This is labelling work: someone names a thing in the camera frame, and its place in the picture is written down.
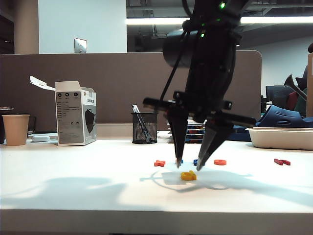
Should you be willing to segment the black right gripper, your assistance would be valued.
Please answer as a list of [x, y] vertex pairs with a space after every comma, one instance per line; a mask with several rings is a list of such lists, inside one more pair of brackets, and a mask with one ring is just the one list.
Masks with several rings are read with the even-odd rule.
[[143, 104], [146, 107], [165, 112], [175, 145], [177, 168], [181, 165], [189, 117], [198, 123], [204, 123], [207, 120], [198, 154], [197, 171], [202, 169], [213, 152], [230, 134], [234, 133], [234, 125], [253, 127], [256, 123], [256, 119], [253, 117], [225, 113], [223, 110], [232, 108], [230, 101], [211, 102], [202, 96], [187, 92], [175, 91], [173, 99], [168, 101], [146, 97]]

